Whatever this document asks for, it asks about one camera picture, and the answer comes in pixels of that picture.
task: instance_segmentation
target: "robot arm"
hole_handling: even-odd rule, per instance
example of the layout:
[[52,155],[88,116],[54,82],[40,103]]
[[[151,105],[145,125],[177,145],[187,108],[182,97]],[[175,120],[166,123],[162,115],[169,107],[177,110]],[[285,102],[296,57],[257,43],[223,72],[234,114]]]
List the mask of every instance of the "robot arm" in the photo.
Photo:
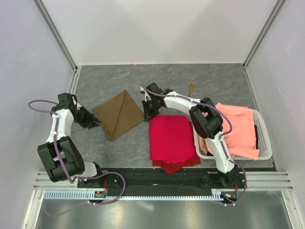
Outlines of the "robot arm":
[[57,133],[55,133],[57,117],[52,114],[53,123],[49,138],[45,144],[38,146],[38,155],[51,181],[57,182],[67,179],[54,148],[54,134],[57,134],[58,150],[63,157],[69,175],[72,177],[82,174],[84,177],[92,177],[97,174],[96,165],[84,162],[70,138],[71,125],[75,122],[83,128],[91,129],[100,126],[100,121],[77,102],[75,95],[63,93],[58,95],[58,99],[59,103],[52,108],[52,111],[56,112],[60,118]]
[[[144,88],[141,88],[142,93],[145,94],[145,99],[142,101],[145,121],[157,116],[159,114],[158,110],[161,107],[174,108],[189,114],[193,123],[194,141],[197,154],[201,156],[197,141],[199,135],[200,137],[205,138],[211,147],[216,160],[217,169],[226,175],[229,175],[230,172],[234,170],[236,166],[230,162],[232,161],[230,154],[226,155],[221,145],[222,141],[225,150],[228,152],[224,138],[220,137],[220,135],[223,133],[223,119],[219,113],[209,107],[196,105],[188,100],[177,97],[179,94],[171,89],[166,89],[163,91],[155,83],[150,84],[148,87],[146,87],[146,89],[157,94],[172,95],[172,97],[158,97],[145,91]],[[214,106],[213,102],[207,97],[202,100],[192,98],[189,99],[191,101],[197,101]]]

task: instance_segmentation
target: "brown cloth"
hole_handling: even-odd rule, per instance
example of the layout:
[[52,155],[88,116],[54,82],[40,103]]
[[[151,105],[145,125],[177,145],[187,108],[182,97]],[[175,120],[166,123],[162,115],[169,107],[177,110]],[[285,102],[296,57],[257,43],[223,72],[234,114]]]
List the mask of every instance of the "brown cloth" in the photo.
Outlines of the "brown cloth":
[[126,90],[93,108],[111,141],[144,121],[144,114]]

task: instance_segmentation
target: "white laundry basket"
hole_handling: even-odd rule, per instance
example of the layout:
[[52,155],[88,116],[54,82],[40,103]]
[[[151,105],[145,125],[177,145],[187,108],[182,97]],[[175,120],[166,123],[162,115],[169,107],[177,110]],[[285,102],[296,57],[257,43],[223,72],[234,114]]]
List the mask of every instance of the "white laundry basket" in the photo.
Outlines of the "white laundry basket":
[[[260,150],[259,156],[257,160],[268,160],[272,157],[272,149],[271,143],[269,139],[269,135],[267,132],[267,128],[265,122],[262,118],[262,115],[257,110],[252,110],[253,112],[253,119],[255,125],[257,127],[257,135],[258,135],[258,149]],[[198,135],[196,131],[193,129],[194,133],[194,140],[195,140],[195,147],[197,152],[200,151],[199,144],[198,144]],[[203,159],[214,159],[214,156],[205,156],[202,155]],[[252,160],[245,157],[233,157],[234,160]]]

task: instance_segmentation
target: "white panel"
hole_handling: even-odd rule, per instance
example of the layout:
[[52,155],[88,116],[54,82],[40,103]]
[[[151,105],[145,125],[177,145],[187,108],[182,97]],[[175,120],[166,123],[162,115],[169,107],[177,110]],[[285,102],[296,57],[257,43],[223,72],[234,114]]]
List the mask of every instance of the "white panel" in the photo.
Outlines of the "white panel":
[[305,1],[286,1],[248,68],[278,167],[305,212]]
[[276,0],[43,0],[79,65],[243,62]]
[[19,229],[42,167],[37,146],[52,124],[28,102],[56,101],[73,72],[32,0],[2,1],[0,21],[0,224]]

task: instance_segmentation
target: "red cloth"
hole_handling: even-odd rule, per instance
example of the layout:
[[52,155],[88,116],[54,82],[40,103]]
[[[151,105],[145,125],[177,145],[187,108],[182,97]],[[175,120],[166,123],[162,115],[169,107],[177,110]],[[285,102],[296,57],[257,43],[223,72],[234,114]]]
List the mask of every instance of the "red cloth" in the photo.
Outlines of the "red cloth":
[[158,115],[149,122],[150,159],[167,164],[195,156],[192,126],[186,116]]
[[185,162],[167,164],[164,161],[152,161],[153,166],[160,166],[167,174],[173,174],[183,167],[189,167],[197,164],[200,164],[200,158],[197,154],[192,158],[187,159]]

